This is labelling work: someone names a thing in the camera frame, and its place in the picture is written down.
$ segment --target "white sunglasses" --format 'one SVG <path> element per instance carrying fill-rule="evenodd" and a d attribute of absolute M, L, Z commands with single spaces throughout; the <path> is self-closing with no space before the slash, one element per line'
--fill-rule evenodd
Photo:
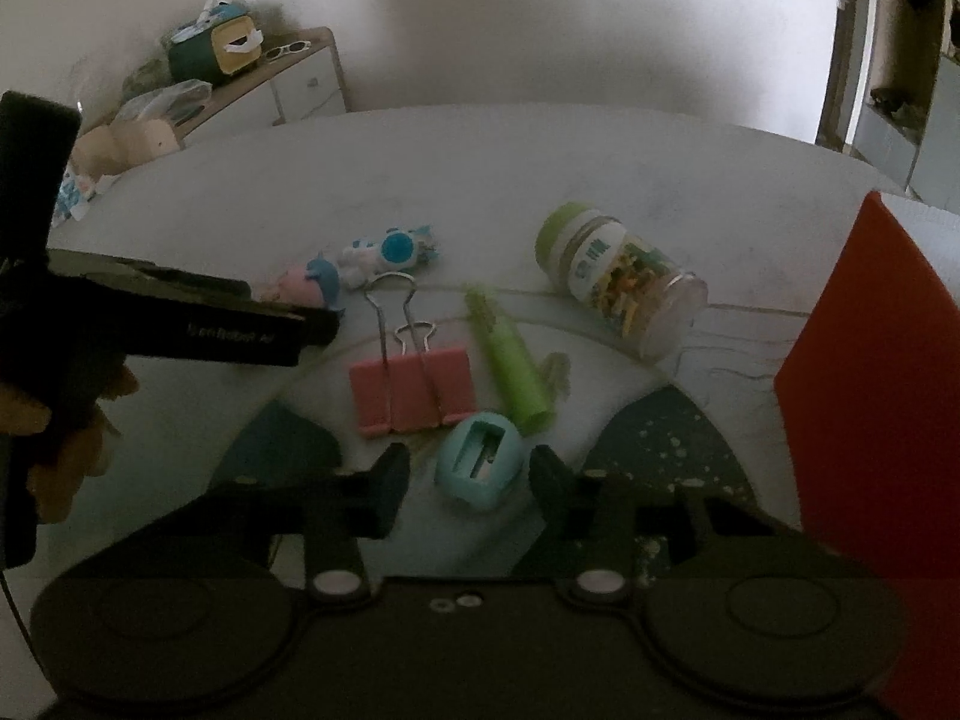
<path fill-rule="evenodd" d="M 288 55 L 288 53 L 301 53 L 306 52 L 310 49 L 309 40 L 295 40 L 292 43 L 288 43 L 286 46 L 277 46 L 275 49 L 270 49 L 268 52 L 264 52 L 263 58 L 267 62 L 275 62 L 280 57 Z"/>

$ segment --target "bottle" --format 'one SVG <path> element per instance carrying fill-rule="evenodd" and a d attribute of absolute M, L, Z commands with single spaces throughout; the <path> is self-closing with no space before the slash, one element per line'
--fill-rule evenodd
<path fill-rule="evenodd" d="M 678 346 L 707 305 L 702 279 L 583 203 L 562 205 L 546 218 L 536 236 L 536 264 L 645 362 Z"/>

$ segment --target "red folder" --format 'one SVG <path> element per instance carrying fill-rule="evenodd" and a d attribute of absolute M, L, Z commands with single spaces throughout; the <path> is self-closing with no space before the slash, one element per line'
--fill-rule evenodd
<path fill-rule="evenodd" d="M 803 528 L 890 581 L 904 652 L 882 698 L 960 718 L 960 310 L 870 193 L 776 395 Z"/>

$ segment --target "white wall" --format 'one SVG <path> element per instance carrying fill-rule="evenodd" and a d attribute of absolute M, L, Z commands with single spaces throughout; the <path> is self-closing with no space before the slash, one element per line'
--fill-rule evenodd
<path fill-rule="evenodd" d="M 637 104 L 812 142 L 836 0 L 248 0 L 333 28 L 361 108 Z"/>
<path fill-rule="evenodd" d="M 0 92 L 16 89 L 83 107 L 95 117 L 163 31 L 204 0 L 0 0 Z"/>

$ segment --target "binder clip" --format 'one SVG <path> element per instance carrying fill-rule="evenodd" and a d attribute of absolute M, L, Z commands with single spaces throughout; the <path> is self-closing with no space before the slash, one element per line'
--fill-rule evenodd
<path fill-rule="evenodd" d="M 410 290 L 403 301 L 406 324 L 394 332 L 400 354 L 387 353 L 387 324 L 383 308 L 373 297 L 373 287 L 388 278 L 402 278 Z M 420 430 L 454 425 L 476 412 L 476 397 L 467 349 L 454 346 L 431 349 L 437 327 L 433 322 L 416 322 L 410 301 L 416 293 L 416 280 L 409 274 L 388 272 L 371 279 L 364 298 L 376 310 L 380 333 L 380 358 L 363 360 L 350 366 L 350 388 L 357 411 L 360 434 L 368 439 L 387 433 L 415 433 Z M 429 328 L 421 338 L 418 329 Z M 401 334 L 409 332 L 413 354 Z"/>

